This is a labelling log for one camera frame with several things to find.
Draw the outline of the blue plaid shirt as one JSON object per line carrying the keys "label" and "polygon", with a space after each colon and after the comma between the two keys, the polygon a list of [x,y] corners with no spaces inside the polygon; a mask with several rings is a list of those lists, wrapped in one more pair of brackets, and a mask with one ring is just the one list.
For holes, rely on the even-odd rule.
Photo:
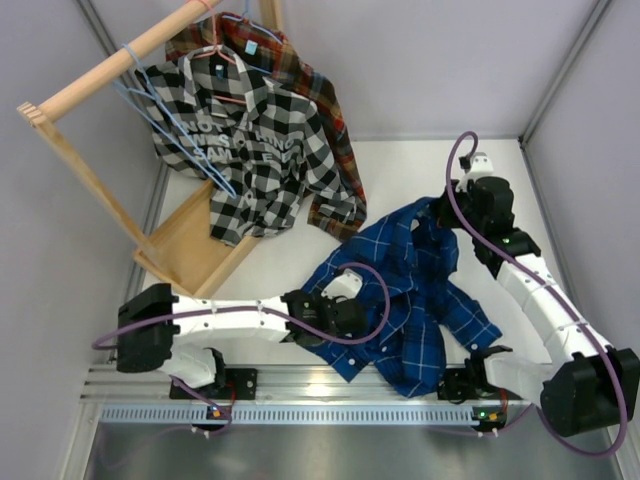
{"label": "blue plaid shirt", "polygon": [[433,202],[422,197],[360,231],[302,288],[320,293],[350,262],[375,270],[358,272],[363,286],[357,300],[369,327],[380,333],[364,344],[323,341],[308,349],[347,382],[373,365],[398,394],[427,395],[437,390],[447,366],[443,329],[469,352],[484,350],[502,336],[479,302],[451,281],[459,258],[457,237],[439,226]]}

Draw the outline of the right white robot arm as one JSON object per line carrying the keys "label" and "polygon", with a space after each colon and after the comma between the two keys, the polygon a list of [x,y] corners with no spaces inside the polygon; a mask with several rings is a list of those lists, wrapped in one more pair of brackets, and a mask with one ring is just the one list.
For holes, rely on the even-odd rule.
{"label": "right white robot arm", "polygon": [[509,347],[484,347],[465,373],[468,390],[487,397],[504,388],[531,402],[551,431],[568,438],[629,423],[639,390],[639,358],[617,349],[577,311],[554,280],[533,238],[515,226],[507,180],[450,180],[433,208],[438,223],[472,238],[474,254],[515,300],[550,361]]}

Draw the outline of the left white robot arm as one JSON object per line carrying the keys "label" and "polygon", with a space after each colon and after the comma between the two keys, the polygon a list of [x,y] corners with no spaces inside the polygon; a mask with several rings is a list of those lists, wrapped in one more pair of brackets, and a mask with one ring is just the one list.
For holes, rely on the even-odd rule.
{"label": "left white robot arm", "polygon": [[352,295],[334,298],[294,290],[263,300],[215,301],[179,295],[158,283],[118,310],[116,369],[159,371],[179,378],[203,398],[225,390],[226,364],[215,345],[259,339],[312,347],[323,335],[356,339],[368,332],[364,307]]}

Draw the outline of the red brown plaid shirt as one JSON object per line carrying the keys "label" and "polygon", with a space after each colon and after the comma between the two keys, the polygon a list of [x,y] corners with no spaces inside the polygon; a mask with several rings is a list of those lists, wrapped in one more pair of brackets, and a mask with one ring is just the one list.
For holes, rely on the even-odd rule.
{"label": "red brown plaid shirt", "polygon": [[[231,40],[224,32],[225,23],[220,19],[223,13],[230,12],[222,12],[215,16],[218,40],[233,50]],[[316,104],[324,134],[340,169],[342,184],[349,194],[355,196],[355,212],[350,219],[331,218],[329,214],[321,211],[320,202],[314,200],[308,215],[308,223],[340,241],[346,241],[364,224],[367,218],[367,201],[334,85],[300,59],[283,32],[272,31],[280,36],[284,46],[276,69],[268,76],[285,89]],[[212,40],[211,18],[193,23],[165,43],[165,58],[169,61],[177,60],[193,50],[210,45]]]}

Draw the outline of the black white checkered shirt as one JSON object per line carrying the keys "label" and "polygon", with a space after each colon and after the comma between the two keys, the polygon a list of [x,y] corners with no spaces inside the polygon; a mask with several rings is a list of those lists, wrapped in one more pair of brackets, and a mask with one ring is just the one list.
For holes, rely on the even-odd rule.
{"label": "black white checkered shirt", "polygon": [[[211,58],[193,59],[202,49],[209,48],[135,75],[149,94],[143,103],[156,124],[157,157],[188,177],[222,177],[232,188],[211,194],[211,237],[235,246],[246,236],[275,236],[294,225],[307,193],[331,218],[350,219],[355,196],[342,184],[316,104],[227,47],[236,65],[219,81]],[[221,102],[214,92],[246,104]]]}

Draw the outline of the blue hanger under plaid shirt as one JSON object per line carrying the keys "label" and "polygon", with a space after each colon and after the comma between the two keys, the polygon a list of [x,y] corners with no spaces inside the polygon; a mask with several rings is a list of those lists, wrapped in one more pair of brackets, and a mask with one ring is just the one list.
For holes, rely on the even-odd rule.
{"label": "blue hanger under plaid shirt", "polygon": [[260,73],[270,75],[276,69],[284,43],[269,28],[254,22],[249,16],[249,2],[244,2],[241,14],[223,13],[224,32],[231,48]]}

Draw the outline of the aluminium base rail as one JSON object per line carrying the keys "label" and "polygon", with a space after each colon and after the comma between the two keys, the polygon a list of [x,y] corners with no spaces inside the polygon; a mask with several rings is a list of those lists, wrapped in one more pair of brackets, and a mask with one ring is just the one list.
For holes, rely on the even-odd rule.
{"label": "aluminium base rail", "polygon": [[[399,403],[405,400],[373,367],[348,382],[327,366],[257,366],[255,401],[262,404]],[[81,388],[86,400],[160,401],[169,397],[170,380],[163,373],[125,374],[113,365],[89,369]]]}

